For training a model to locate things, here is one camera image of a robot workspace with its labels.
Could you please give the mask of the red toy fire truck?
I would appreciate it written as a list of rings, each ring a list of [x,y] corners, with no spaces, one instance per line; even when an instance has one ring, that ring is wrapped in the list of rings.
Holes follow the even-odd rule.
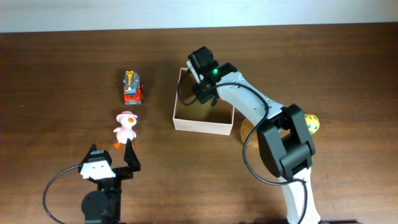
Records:
[[[143,85],[138,73],[126,71],[123,79],[123,99],[126,105],[140,105],[144,101]]]

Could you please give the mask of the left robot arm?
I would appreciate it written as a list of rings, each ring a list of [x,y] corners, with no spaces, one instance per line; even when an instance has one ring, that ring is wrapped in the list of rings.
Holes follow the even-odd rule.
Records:
[[[81,176],[97,185],[97,189],[88,193],[81,203],[85,223],[119,223],[121,220],[121,182],[133,178],[140,171],[139,162],[131,140],[127,140],[124,161],[125,167],[112,168],[112,159],[108,151],[99,151],[93,144],[82,160],[78,172]]]

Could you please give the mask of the brown plush capybara toy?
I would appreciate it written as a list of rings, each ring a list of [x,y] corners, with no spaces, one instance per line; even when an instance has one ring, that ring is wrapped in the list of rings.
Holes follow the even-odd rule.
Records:
[[[243,120],[240,128],[240,135],[243,143],[245,143],[246,138],[248,137],[249,133],[253,130],[253,128],[254,125],[248,119]],[[249,140],[248,149],[259,149],[257,132],[255,132],[252,135],[251,139]]]

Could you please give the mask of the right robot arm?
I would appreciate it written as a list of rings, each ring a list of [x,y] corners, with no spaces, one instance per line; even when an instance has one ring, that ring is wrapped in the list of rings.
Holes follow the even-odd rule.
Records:
[[[197,81],[191,88],[195,101],[205,104],[222,99],[254,126],[243,145],[244,163],[256,179],[282,188],[287,221],[321,223],[310,183],[315,145],[302,109],[295,104],[284,106],[266,97],[247,82],[235,66],[218,63],[206,47],[193,51],[187,66]],[[249,165],[246,153],[253,136],[257,136],[263,164],[278,178],[277,182],[262,178]]]

